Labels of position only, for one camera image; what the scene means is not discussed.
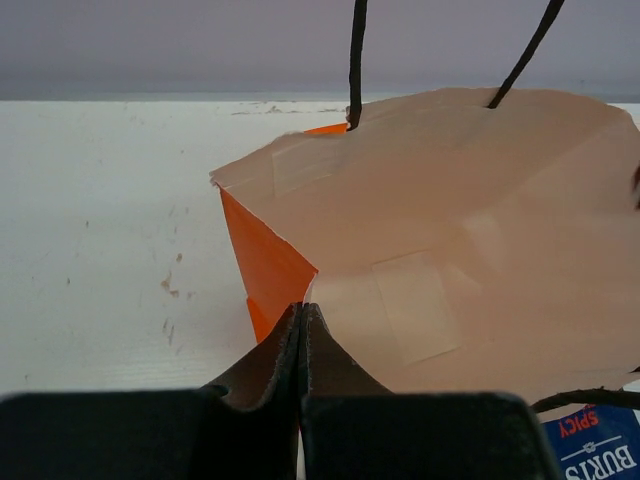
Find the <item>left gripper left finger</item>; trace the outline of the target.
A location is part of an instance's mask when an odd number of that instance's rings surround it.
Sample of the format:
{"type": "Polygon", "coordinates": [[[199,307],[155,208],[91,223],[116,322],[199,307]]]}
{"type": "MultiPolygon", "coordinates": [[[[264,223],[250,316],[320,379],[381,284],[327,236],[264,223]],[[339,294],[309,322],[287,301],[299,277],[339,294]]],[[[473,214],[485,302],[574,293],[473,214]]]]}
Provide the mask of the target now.
{"type": "Polygon", "coordinates": [[[198,388],[5,396],[2,478],[295,478],[301,314],[198,388]]]}

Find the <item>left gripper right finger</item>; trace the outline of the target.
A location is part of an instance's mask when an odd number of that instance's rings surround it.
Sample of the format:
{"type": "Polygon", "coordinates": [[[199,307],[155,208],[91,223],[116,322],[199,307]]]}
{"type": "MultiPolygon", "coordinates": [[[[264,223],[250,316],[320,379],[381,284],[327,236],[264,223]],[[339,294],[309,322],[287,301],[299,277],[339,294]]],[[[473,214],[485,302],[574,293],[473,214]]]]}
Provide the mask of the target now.
{"type": "Polygon", "coordinates": [[[541,426],[505,393],[393,393],[300,318],[300,425],[309,479],[558,479],[541,426]]]}

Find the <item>orange paper bag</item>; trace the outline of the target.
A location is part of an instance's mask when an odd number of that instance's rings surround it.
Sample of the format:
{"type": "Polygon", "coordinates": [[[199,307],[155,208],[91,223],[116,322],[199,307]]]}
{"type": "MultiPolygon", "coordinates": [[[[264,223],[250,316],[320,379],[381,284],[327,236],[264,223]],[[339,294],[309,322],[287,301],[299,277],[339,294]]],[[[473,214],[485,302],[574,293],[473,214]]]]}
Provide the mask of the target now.
{"type": "Polygon", "coordinates": [[[529,402],[639,377],[639,130],[590,97],[518,89],[550,2],[498,88],[362,100],[347,120],[213,171],[254,330],[291,303],[394,392],[529,402]]]}

